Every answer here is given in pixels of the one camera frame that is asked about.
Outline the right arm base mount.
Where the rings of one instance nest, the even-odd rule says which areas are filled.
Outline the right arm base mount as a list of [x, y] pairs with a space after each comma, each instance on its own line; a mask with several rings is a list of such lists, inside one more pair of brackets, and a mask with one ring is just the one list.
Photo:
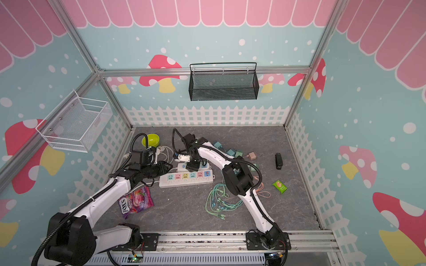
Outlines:
[[291, 250], [288, 233], [282, 232], [271, 237], [258, 231], [250, 230], [245, 234], [248, 250]]

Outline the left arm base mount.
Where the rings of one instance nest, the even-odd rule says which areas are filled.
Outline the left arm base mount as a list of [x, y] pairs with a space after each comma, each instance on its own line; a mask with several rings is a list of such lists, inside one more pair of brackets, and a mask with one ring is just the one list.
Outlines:
[[112, 248], [112, 251], [156, 251], [159, 236], [158, 233], [141, 233], [139, 237], [132, 236], [128, 243]]

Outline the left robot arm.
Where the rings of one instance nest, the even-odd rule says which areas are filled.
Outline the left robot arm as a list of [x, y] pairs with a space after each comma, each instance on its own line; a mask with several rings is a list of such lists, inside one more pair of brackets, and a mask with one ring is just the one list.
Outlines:
[[103, 214], [120, 198], [134, 190], [144, 179], [167, 174], [173, 165], [159, 161], [153, 151], [142, 151], [136, 161], [127, 159], [109, 175], [105, 186], [76, 208], [57, 213], [49, 221], [45, 240], [35, 252], [31, 264], [39, 259], [58, 262], [61, 266], [83, 266], [98, 253], [109, 253], [117, 246], [131, 250], [143, 244], [139, 226], [129, 223], [94, 231]]

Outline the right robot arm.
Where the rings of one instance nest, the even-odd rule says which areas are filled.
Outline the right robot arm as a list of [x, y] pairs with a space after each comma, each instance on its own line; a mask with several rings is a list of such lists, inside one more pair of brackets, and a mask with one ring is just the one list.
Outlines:
[[262, 182], [260, 170], [241, 156], [233, 157], [220, 151], [205, 138], [197, 139], [193, 134], [178, 136], [185, 146], [178, 153], [189, 156], [191, 163], [207, 161], [221, 170], [227, 189], [243, 202], [252, 216], [262, 244], [267, 249], [279, 245], [283, 231], [267, 213], [256, 192]]

